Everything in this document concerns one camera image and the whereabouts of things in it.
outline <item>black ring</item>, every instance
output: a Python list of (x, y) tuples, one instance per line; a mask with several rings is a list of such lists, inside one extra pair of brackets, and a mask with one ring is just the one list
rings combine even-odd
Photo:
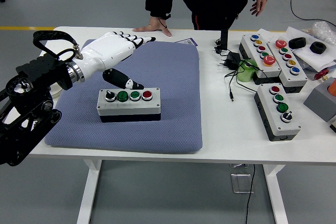
[(315, 41), (313, 44), (311, 44), (310, 46), (310, 50), (315, 53), (315, 54), (322, 54), (325, 50), (326, 50), (326, 46), (325, 44)]
[(291, 39), (288, 42), (288, 46), (291, 49), (299, 49), (299, 48), (305, 47), (306, 46), (306, 38), (301, 37), (301, 38)]

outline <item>black stand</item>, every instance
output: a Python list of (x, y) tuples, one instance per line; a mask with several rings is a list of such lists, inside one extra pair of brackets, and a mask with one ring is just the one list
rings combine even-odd
[(223, 28), (220, 31), (220, 39), (216, 42), (217, 47), (215, 47), (215, 51), (218, 54), (221, 54), (222, 50), (227, 51), (227, 35), (228, 29)]

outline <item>red button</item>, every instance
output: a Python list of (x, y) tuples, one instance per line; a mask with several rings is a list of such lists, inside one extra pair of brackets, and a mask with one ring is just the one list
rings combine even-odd
[(271, 55), (267, 55), (264, 57), (264, 64), (267, 66), (272, 66), (275, 62), (275, 58)]
[(292, 55), (284, 54), (282, 58), (287, 61), (287, 60), (290, 60), (292, 58)]
[(277, 41), (275, 41), (275, 46), (280, 49), (280, 48), (283, 48), (285, 46), (287, 46), (287, 42), (285, 42), (284, 40), (282, 39), (278, 39)]
[(259, 47), (257, 48), (257, 51), (258, 51), (258, 52), (264, 52), (265, 50), (266, 50), (266, 48), (263, 47), (263, 46), (259, 46)]
[(150, 101), (153, 98), (153, 94), (151, 91), (147, 90), (142, 93), (142, 99), (144, 101)]
[(271, 92), (271, 94), (278, 94), (280, 92), (280, 89), (277, 86), (272, 86), (269, 89), (269, 92)]

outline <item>control box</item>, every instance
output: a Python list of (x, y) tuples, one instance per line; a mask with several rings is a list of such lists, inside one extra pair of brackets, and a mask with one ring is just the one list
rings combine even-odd
[(254, 96), (270, 141), (292, 140), (300, 123), (281, 83), (261, 84)]
[(282, 37), (275, 42), (268, 42), (267, 47), (276, 58), (281, 73), (279, 81), (282, 83), (286, 93), (298, 93), (308, 81), (308, 78), (301, 68), (295, 55), (291, 52), (287, 42)]
[(97, 111), (103, 123), (159, 121), (161, 119), (160, 89), (101, 89)]
[(244, 59), (254, 60), (260, 69), (253, 75), (256, 85), (275, 82), (275, 78), (280, 75), (281, 68), (275, 58), (272, 57), (266, 41), (260, 34), (243, 35), (239, 51)]

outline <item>human hand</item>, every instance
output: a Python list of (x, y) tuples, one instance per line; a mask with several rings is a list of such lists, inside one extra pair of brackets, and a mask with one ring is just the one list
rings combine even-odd
[(257, 0), (253, 5), (250, 11), (252, 12), (251, 15), (256, 14), (256, 17), (258, 17), (261, 12), (265, 9), (267, 0)]
[(157, 31), (161, 30), (166, 36), (171, 37), (172, 34), (167, 28), (166, 21), (157, 17), (150, 17), (147, 26), (134, 28), (132, 31)]

